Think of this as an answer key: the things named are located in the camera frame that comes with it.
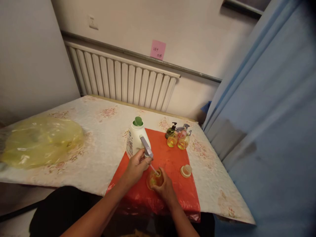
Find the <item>blue curtain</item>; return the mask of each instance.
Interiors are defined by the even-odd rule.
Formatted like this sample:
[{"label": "blue curtain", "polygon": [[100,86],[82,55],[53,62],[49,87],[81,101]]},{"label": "blue curtain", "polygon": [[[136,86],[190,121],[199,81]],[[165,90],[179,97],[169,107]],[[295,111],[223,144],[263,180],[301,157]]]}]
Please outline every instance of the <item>blue curtain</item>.
[{"label": "blue curtain", "polygon": [[217,236],[316,236],[316,39],[303,1],[272,1],[227,70],[204,132],[257,226]]}]

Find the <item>wall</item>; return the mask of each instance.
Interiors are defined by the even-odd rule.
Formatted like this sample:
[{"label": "wall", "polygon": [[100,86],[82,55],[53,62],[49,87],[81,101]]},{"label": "wall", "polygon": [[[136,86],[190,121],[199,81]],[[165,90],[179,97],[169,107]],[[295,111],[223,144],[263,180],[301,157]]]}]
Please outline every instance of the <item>wall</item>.
[{"label": "wall", "polygon": [[0,124],[79,98],[49,0],[0,0]]},{"label": "wall", "polygon": [[[167,44],[164,61],[221,78],[235,50],[256,24],[251,18],[221,8],[222,1],[52,3],[61,30],[148,56],[152,40],[160,40]],[[94,16],[99,30],[88,26],[88,14]],[[212,100],[219,84],[180,74],[167,112],[197,119],[199,109]]]}]

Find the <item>yellow liquid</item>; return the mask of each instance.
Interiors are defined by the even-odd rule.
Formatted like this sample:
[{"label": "yellow liquid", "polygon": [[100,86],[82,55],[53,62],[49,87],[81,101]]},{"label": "yellow liquid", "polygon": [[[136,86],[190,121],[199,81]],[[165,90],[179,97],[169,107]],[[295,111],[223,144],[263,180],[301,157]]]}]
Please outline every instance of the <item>yellow liquid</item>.
[{"label": "yellow liquid", "polygon": [[169,147],[174,147],[177,144],[177,139],[175,137],[168,137],[167,145]]},{"label": "yellow liquid", "polygon": [[184,139],[181,139],[181,140],[178,142],[178,147],[179,147],[181,150],[184,150],[185,148],[188,147],[188,143],[185,142]]}]

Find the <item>bottle lid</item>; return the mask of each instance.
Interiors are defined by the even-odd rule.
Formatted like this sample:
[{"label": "bottle lid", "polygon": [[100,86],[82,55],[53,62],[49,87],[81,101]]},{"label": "bottle lid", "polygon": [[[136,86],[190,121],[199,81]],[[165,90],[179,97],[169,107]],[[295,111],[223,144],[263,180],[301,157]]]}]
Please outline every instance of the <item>bottle lid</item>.
[{"label": "bottle lid", "polygon": [[133,121],[133,125],[140,127],[140,126],[142,126],[143,124],[144,124],[144,123],[143,123],[141,117],[135,117],[135,120]]},{"label": "bottle lid", "polygon": [[180,168],[180,173],[183,177],[189,178],[192,173],[192,167],[190,165],[185,165]]}]

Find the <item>hand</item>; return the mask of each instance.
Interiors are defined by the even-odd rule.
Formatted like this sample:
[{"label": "hand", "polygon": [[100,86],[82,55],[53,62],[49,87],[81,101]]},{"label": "hand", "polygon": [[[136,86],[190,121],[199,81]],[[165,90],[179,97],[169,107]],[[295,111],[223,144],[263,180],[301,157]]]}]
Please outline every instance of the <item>hand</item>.
[{"label": "hand", "polygon": [[121,177],[121,181],[131,188],[136,184],[143,175],[146,166],[151,164],[152,159],[150,157],[145,158],[145,149],[140,149],[129,160],[128,166]]},{"label": "hand", "polygon": [[168,208],[171,210],[179,204],[177,195],[174,192],[172,181],[166,174],[165,170],[161,167],[159,167],[159,169],[161,170],[164,182],[160,187],[157,185],[153,185],[151,188],[162,197],[162,199],[167,204]]}]

